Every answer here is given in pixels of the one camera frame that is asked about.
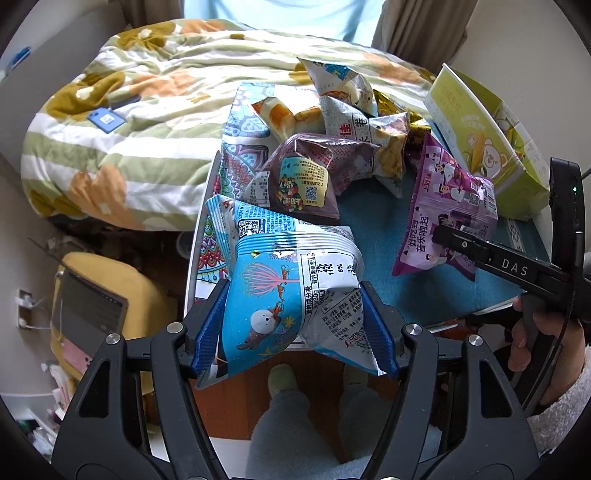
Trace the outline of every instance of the striped blanket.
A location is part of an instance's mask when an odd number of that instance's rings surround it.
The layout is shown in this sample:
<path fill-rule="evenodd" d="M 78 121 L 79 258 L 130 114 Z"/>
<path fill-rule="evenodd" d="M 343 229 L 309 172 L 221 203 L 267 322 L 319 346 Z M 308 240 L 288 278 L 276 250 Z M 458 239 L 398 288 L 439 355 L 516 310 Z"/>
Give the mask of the striped blanket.
<path fill-rule="evenodd" d="M 21 177 L 43 217 L 92 216 L 136 230 L 194 229 L 213 157 L 244 81 L 310 85 L 296 57 L 337 62 L 423 115 L 432 75 L 392 55 L 343 41 L 223 20 L 175 20 L 124 31 L 36 114 Z M 115 110 L 107 134 L 87 116 Z"/>

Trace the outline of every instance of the snack bag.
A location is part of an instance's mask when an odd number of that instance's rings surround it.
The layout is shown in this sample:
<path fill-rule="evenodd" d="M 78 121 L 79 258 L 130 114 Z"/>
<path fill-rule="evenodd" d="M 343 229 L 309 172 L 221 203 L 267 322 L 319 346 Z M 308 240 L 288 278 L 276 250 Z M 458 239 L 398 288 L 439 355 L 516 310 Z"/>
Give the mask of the snack bag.
<path fill-rule="evenodd" d="M 404 174 L 402 149 L 408 134 L 408 114 L 367 118 L 355 107 L 329 96 L 320 97 L 326 134 L 380 146 L 374 155 L 374 175 L 398 198 Z"/>
<path fill-rule="evenodd" d="M 406 145 L 404 145 L 404 158 L 407 164 L 412 167 L 414 171 L 418 170 L 421 163 L 421 154 L 423 153 L 423 142 L 425 141 L 425 133 L 431 131 L 429 123 L 417 112 L 413 112 L 409 108 L 404 108 L 398 105 L 394 100 L 387 97 L 382 92 L 374 90 L 375 101 L 378 105 L 378 115 L 387 116 L 396 113 L 408 113 L 409 132 Z"/>
<path fill-rule="evenodd" d="M 473 281 L 476 274 L 474 262 L 433 243 L 431 238 L 437 225 L 448 225 L 490 240 L 497 220 L 491 181 L 473 177 L 462 170 L 427 133 L 410 205 L 407 234 L 392 275 L 429 270 L 449 263 Z"/>
<path fill-rule="evenodd" d="M 324 133 L 318 94 L 313 90 L 275 85 L 273 96 L 253 103 L 279 143 L 298 133 Z"/>
<path fill-rule="evenodd" d="M 361 253 L 349 232 L 216 195 L 207 201 L 231 278 L 222 325 L 206 325 L 194 365 L 204 387 L 284 350 L 311 348 L 371 373 L 363 329 Z M 215 342 L 212 349 L 201 344 Z"/>
<path fill-rule="evenodd" d="M 295 134 L 273 152 L 240 199 L 311 223 L 338 223 L 335 195 L 373 174 L 378 148 L 347 138 Z"/>
<path fill-rule="evenodd" d="M 368 115 L 377 113 L 374 94 L 367 78 L 345 65 L 306 59 L 302 63 L 312 79 L 318 95 L 328 95 L 355 106 Z"/>

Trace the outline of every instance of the blue cloth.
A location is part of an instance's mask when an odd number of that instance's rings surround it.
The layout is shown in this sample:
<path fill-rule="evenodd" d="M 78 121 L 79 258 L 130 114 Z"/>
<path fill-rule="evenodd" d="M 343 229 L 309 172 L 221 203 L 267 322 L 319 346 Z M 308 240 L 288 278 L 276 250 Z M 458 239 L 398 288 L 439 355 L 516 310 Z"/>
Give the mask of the blue cloth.
<path fill-rule="evenodd" d="M 415 177 L 402 180 L 404 198 L 397 199 L 374 179 L 354 181 L 338 198 L 340 221 L 351 227 L 369 280 L 386 304 L 408 322 L 422 325 L 477 312 L 519 295 L 516 285 L 479 270 L 471 282 L 449 265 L 392 276 L 392 266 L 406 233 Z M 527 254 L 547 260 L 533 222 L 515 222 Z M 508 225 L 499 218 L 495 242 L 511 246 Z"/>

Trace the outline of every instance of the pink tree illustration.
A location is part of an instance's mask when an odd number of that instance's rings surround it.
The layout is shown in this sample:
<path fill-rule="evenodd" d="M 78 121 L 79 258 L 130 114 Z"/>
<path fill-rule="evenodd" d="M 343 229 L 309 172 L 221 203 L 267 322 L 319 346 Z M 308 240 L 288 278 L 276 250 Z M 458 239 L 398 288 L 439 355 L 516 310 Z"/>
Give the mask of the pink tree illustration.
<path fill-rule="evenodd" d="M 242 273 L 242 278 L 246 284 L 246 292 L 251 295 L 264 295 L 282 283 L 297 283 L 300 281 L 297 278 L 283 278 L 271 267 L 260 262 L 248 265 Z"/>

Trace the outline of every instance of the human hand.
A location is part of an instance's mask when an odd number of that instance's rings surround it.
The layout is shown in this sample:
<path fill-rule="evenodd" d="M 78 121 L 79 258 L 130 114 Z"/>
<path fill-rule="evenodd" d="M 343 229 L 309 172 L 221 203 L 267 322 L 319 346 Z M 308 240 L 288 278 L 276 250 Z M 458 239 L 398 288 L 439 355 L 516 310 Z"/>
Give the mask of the human hand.
<path fill-rule="evenodd" d="M 513 300 L 513 308 L 518 312 L 523 311 L 521 298 Z M 540 332 L 545 335 L 560 335 L 564 323 L 564 315 L 558 312 L 534 313 L 534 321 Z M 526 369 L 531 360 L 530 351 L 527 349 L 527 331 L 523 319 L 515 324 L 511 330 L 513 344 L 509 357 L 509 370 L 521 372 Z M 550 380 L 550 385 L 542 395 L 540 405 L 550 405 L 557 401 L 579 378 L 583 370 L 585 360 L 585 338 L 583 327 L 579 322 L 569 321 L 564 337 L 562 338 L 562 350 L 556 362 L 556 368 Z"/>

